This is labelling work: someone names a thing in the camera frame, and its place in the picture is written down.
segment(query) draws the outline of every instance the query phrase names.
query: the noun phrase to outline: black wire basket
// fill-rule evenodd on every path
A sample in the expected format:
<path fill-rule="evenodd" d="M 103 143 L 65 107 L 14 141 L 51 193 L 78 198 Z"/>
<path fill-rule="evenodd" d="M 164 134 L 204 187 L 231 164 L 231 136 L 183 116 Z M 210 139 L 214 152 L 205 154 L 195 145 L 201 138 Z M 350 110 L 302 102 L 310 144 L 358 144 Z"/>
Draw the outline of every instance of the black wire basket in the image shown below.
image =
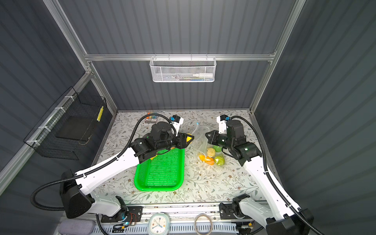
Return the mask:
<path fill-rule="evenodd" d="M 78 160 L 87 153 L 86 145 L 105 107 L 104 97 L 75 92 L 55 108 L 45 125 L 37 124 L 33 129 L 37 134 L 31 131 L 24 142 L 43 157 Z"/>

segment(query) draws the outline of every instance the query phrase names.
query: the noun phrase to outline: lime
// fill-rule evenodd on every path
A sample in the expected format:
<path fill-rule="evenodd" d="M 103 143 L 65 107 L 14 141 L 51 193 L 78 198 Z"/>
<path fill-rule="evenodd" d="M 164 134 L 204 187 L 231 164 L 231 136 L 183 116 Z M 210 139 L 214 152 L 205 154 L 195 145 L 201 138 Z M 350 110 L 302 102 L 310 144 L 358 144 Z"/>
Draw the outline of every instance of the lime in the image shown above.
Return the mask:
<path fill-rule="evenodd" d="M 215 157 L 214 157 L 214 162 L 215 162 L 217 165 L 219 165 L 219 166 L 224 165 L 225 160 L 224 160 L 223 154 L 219 154 L 219 155 L 215 156 Z"/>
<path fill-rule="evenodd" d="M 222 151 L 222 147 L 221 146 L 218 146 L 218 145 L 213 145 L 213 148 L 214 150 L 219 153 L 220 151 Z"/>

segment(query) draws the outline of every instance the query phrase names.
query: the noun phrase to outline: white bottle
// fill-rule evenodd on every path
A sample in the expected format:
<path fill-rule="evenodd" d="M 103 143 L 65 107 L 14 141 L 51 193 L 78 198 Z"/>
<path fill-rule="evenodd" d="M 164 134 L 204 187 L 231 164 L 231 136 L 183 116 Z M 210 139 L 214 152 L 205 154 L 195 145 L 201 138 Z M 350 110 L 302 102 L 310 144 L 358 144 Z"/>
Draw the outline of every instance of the white bottle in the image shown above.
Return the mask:
<path fill-rule="evenodd" d="M 193 76 L 201 78 L 213 78 L 213 73 L 195 73 Z"/>

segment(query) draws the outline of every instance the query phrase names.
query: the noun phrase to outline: clear plastic bag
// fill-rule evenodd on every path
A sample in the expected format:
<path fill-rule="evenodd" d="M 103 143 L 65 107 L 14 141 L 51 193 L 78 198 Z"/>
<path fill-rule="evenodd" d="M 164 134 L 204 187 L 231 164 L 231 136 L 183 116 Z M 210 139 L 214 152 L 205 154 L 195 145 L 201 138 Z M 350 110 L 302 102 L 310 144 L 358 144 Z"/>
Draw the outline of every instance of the clear plastic bag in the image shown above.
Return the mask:
<path fill-rule="evenodd" d="M 208 144 L 208 139 L 205 133 L 209 132 L 211 129 L 207 126 L 201 126 L 197 123 L 196 129 L 192 132 L 194 140 L 190 144 L 190 147 L 196 152 L 197 158 L 209 165 L 224 165 L 224 157 L 221 152 L 216 152 L 212 147 L 213 145 Z"/>

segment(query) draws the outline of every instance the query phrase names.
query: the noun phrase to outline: black bracket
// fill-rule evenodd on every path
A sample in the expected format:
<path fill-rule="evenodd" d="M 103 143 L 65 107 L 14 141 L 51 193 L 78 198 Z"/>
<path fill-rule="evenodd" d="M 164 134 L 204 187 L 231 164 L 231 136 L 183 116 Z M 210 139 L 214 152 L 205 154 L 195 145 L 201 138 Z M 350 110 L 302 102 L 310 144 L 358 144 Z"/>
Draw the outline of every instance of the black bracket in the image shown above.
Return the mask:
<path fill-rule="evenodd" d="M 230 203 L 220 203 L 219 212 L 221 220 L 235 220 L 235 219 L 251 219 L 251 217 L 244 215 L 244 217 L 237 217 L 234 213 L 234 208 Z"/>
<path fill-rule="evenodd" d="M 140 222 L 141 221 L 141 215 L 142 215 L 142 206 L 127 206 L 127 211 L 119 211 L 114 216 L 109 217 L 106 215 L 102 216 L 102 219 L 100 220 L 101 223 L 112 223 L 112 222 L 118 222 L 122 220 L 122 217 L 125 215 L 127 216 L 127 219 L 124 222 L 129 222 L 132 218 L 132 222 Z"/>

